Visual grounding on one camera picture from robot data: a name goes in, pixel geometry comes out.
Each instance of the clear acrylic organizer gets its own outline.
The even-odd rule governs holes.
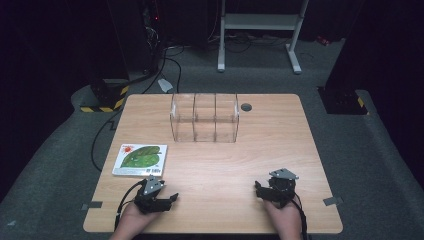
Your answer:
[[[170,120],[175,142],[235,142],[237,94],[174,94]]]

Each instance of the person's left hand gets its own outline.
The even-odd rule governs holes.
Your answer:
[[[110,240],[131,240],[140,234],[149,223],[155,220],[161,212],[143,214],[133,203],[128,203],[119,220],[119,225],[112,234]]]

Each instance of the book cover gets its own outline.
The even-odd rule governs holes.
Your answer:
[[[112,174],[162,176],[167,145],[122,144]]]

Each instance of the white metal stand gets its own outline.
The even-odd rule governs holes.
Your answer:
[[[303,0],[299,14],[226,14],[225,0],[222,0],[221,32],[218,53],[218,72],[225,71],[225,30],[226,29],[260,29],[260,30],[292,30],[291,42],[286,44],[293,71],[295,74],[302,72],[297,61],[294,47],[296,46],[300,28],[305,17],[309,0]]]

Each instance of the wooden tabletop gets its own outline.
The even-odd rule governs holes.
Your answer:
[[[141,177],[117,177],[112,168],[121,144],[166,144],[168,152],[158,198],[179,193],[169,212],[152,223],[149,233],[274,233],[254,182],[268,187],[269,172],[286,168],[299,176],[296,192],[307,216],[309,233],[342,231],[302,104],[294,94],[238,94],[240,122],[235,143],[174,142],[172,95],[128,97],[92,201],[84,229],[112,232],[116,210],[126,191]],[[136,194],[134,189],[127,200]]]

